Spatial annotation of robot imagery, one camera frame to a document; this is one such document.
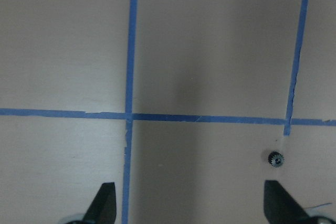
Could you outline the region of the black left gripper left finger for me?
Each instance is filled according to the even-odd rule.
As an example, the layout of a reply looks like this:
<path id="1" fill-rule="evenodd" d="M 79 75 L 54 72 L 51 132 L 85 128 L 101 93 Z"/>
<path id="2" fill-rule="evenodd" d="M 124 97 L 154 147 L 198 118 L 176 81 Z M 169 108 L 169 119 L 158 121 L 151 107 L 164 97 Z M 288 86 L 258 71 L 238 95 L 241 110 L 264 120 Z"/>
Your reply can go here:
<path id="1" fill-rule="evenodd" d="M 115 183 L 103 183 L 81 222 L 114 224 L 117 216 L 115 190 Z"/>

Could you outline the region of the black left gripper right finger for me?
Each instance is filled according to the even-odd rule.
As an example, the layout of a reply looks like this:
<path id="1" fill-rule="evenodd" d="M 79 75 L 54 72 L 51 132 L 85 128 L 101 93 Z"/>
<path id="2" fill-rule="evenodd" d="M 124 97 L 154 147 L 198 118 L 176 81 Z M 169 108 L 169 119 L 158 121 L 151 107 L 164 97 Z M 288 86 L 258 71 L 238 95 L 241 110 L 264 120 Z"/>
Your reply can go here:
<path id="1" fill-rule="evenodd" d="M 269 223 L 311 223 L 309 215 L 277 180 L 264 183 L 264 215 Z"/>

